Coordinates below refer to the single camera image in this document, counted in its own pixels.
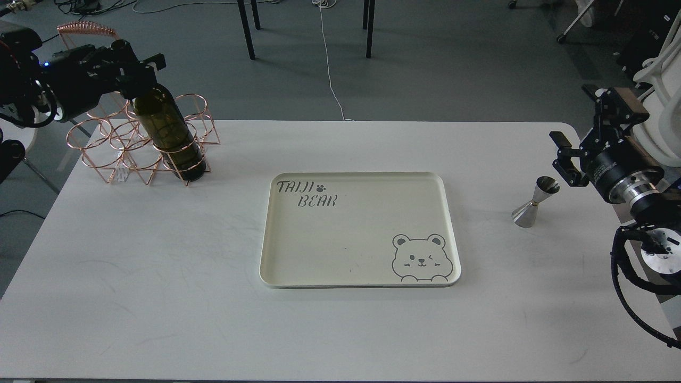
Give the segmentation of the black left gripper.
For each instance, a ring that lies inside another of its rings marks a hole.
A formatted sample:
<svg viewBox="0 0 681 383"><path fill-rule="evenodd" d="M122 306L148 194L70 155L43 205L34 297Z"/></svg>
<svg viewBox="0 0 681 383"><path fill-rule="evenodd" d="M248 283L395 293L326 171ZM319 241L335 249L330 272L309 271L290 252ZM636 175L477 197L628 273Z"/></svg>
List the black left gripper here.
<svg viewBox="0 0 681 383"><path fill-rule="evenodd" d="M40 65L41 81L56 99L56 121L64 122L96 107L102 95L118 91L128 100L156 84L156 72L167 63L163 54L140 60L128 41L110 47L83 45L54 53Z"/></svg>

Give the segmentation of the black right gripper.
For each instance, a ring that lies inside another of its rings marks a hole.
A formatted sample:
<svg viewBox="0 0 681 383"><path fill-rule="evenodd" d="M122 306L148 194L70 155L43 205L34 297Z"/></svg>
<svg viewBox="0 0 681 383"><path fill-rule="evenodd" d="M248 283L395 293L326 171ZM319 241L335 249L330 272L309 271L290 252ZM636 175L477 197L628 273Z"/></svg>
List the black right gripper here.
<svg viewBox="0 0 681 383"><path fill-rule="evenodd" d="M569 186L593 184L606 203L664 203L666 195L656 188L662 168L628 137L649 111L629 88L584 84L582 90L594 102L593 126L578 148L562 131L550 131L558 149L553 167Z"/></svg>

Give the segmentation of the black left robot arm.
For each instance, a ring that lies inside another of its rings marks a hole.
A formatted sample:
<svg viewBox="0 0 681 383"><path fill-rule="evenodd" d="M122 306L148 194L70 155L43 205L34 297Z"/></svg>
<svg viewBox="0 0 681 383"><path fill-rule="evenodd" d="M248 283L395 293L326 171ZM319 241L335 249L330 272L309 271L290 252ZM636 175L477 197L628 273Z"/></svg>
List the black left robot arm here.
<svg viewBox="0 0 681 383"><path fill-rule="evenodd" d="M156 84L163 54L139 59L123 39L91 44L37 58L43 42L29 27L2 21L2 120L39 129L94 109L103 95L118 92L132 100Z"/></svg>

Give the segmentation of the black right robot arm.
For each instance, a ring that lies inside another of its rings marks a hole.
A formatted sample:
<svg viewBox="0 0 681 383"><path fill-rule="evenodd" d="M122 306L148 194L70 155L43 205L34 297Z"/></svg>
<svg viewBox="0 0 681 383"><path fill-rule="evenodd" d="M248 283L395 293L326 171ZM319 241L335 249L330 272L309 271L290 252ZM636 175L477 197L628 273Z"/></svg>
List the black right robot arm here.
<svg viewBox="0 0 681 383"><path fill-rule="evenodd" d="M573 148L564 133L553 131L557 146L553 167L572 187L593 184L609 204L625 204L633 223L616 230L611 247L611 279L628 315L646 332L668 347L679 341L650 327L628 305L619 274L633 285L657 295L679 295L679 190L660 191L664 171L632 137L633 127L644 123L649 112L628 88L598 89L585 84L582 90L594 102L593 127ZM625 249L626 242L640 242L645 263L666 283L640 278Z"/></svg>

